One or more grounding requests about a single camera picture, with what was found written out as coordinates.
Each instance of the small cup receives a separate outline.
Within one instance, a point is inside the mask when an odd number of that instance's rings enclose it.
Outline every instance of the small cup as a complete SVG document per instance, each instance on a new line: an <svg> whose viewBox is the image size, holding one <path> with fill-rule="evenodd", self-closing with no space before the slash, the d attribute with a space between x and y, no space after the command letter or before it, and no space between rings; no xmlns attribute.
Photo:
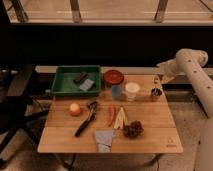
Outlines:
<svg viewBox="0 0 213 171"><path fill-rule="evenodd" d="M119 100L122 94L121 85L113 85L111 86L111 94L114 100Z"/></svg>
<svg viewBox="0 0 213 171"><path fill-rule="evenodd" d="M140 86L135 82L128 82L125 85L125 94L127 101L135 101L135 98L140 90Z"/></svg>
<svg viewBox="0 0 213 171"><path fill-rule="evenodd" d="M162 95L162 91L159 88L153 88L151 90L151 99L153 102L158 101L161 95Z"/></svg>

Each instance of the cable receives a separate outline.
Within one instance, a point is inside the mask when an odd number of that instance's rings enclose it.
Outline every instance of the cable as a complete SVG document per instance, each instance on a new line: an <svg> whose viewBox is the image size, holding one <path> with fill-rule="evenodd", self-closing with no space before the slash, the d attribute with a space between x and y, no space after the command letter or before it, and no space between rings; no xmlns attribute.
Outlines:
<svg viewBox="0 0 213 171"><path fill-rule="evenodd" d="M44 108L42 107L41 103L38 100L36 100L36 99L32 98L32 100L38 104L38 106L40 107L41 111L43 112Z"/></svg>
<svg viewBox="0 0 213 171"><path fill-rule="evenodd" d="M205 3L203 0L199 0L210 12L213 12L213 10Z"/></svg>
<svg viewBox="0 0 213 171"><path fill-rule="evenodd" d="M10 11L12 8L13 8L13 5L10 5L10 6L7 8L7 11Z"/></svg>

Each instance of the table leg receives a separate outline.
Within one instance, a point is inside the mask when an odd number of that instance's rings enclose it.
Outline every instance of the table leg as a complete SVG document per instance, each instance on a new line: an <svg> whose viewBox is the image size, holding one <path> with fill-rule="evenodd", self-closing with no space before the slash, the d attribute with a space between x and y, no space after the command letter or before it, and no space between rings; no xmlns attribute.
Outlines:
<svg viewBox="0 0 213 171"><path fill-rule="evenodd" d="M162 156L163 156L163 154L155 154L155 157L151 161L143 164L143 166L152 166L152 165L154 165Z"/></svg>
<svg viewBox="0 0 213 171"><path fill-rule="evenodd" d="M58 154L53 154L55 158L58 160L58 162L64 167L64 168L69 168L69 164L62 160Z"/></svg>

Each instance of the knife handle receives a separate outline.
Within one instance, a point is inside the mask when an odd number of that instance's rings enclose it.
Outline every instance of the knife handle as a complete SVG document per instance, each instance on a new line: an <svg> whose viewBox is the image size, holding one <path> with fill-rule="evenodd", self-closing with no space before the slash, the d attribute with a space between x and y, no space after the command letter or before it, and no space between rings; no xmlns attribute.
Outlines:
<svg viewBox="0 0 213 171"><path fill-rule="evenodd" d="M89 124L89 122L90 122L90 121L85 120L85 121L81 124L81 126L78 128L78 130L77 130L76 133L75 133L75 136L76 136L76 137L78 137L78 136L81 134L81 132L87 127L87 125Z"/></svg>

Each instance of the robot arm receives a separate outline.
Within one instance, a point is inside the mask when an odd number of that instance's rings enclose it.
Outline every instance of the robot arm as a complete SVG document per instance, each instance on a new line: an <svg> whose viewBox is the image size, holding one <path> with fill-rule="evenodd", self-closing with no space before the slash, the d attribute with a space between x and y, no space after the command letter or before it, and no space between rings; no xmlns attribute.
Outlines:
<svg viewBox="0 0 213 171"><path fill-rule="evenodd" d="M210 117L201 131L195 159L195 171L213 170L213 81L201 68L207 61L208 55L204 51L181 49L176 53L175 59L159 64L166 76L173 77L179 72L186 74Z"/></svg>
<svg viewBox="0 0 213 171"><path fill-rule="evenodd" d="M213 81L201 66L208 62L208 54L201 50L181 49L174 59L160 64L166 76L184 72L200 99L207 115L213 116Z"/></svg>

